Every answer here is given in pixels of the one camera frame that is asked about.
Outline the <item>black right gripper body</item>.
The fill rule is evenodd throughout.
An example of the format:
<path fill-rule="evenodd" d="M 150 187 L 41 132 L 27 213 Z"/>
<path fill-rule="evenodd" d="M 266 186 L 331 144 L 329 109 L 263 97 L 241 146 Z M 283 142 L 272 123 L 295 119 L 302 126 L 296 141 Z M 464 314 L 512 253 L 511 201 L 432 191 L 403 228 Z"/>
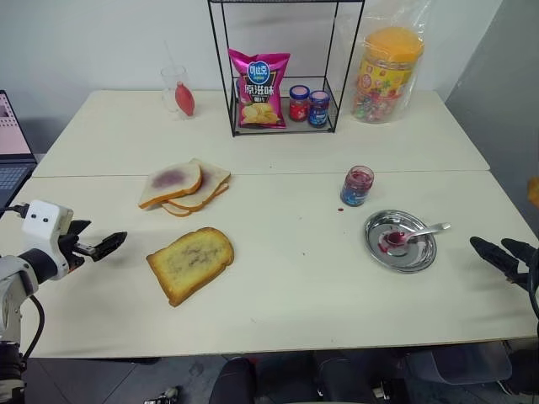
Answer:
<path fill-rule="evenodd" d="M 517 284 L 531 293 L 536 293 L 538 288 L 538 250 L 534 247 L 523 247 L 519 260 L 526 265 L 528 272 L 519 274 Z"/>

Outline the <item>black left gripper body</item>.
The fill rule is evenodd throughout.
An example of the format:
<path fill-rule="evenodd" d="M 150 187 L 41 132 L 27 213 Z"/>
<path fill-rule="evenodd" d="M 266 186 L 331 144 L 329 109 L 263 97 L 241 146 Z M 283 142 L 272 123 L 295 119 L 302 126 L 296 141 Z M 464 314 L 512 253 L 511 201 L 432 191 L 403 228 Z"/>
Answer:
<path fill-rule="evenodd" d="M 85 257 L 97 261 L 97 249 L 93 246 L 81 243 L 78 235 L 66 234 L 59 237 L 59 248 L 67 261 L 68 273 L 80 268 L 85 263 Z"/>

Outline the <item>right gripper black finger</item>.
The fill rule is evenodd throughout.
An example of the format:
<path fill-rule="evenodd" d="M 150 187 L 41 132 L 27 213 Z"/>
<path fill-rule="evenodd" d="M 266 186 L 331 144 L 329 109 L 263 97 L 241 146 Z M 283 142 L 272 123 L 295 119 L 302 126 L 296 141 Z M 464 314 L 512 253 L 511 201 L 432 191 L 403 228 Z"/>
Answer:
<path fill-rule="evenodd" d="M 505 250 L 481 237 L 471 237 L 469 242 L 483 260 L 493 265 L 506 277 L 512 278 L 518 275 L 519 261 Z"/>
<path fill-rule="evenodd" d="M 510 238 L 502 239 L 501 243 L 515 258 L 522 261 L 527 268 L 533 269 L 535 267 L 538 258 L 538 250 L 532 245 Z"/>

